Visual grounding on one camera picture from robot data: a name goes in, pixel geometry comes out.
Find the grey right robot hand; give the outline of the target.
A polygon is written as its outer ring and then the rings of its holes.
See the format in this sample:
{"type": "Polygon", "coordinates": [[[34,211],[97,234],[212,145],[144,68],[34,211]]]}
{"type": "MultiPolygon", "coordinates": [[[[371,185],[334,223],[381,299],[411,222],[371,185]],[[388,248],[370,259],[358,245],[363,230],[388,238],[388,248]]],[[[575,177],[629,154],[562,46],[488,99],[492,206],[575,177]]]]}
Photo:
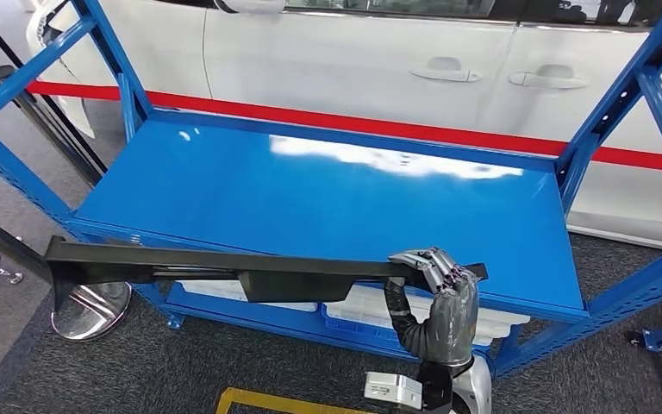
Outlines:
{"type": "Polygon", "coordinates": [[[404,279],[385,282],[385,302],[400,344],[423,361],[467,365],[478,321],[480,278],[441,248],[406,250],[391,255],[389,261],[421,273],[434,294],[429,316],[420,323],[409,306],[404,279]]]}

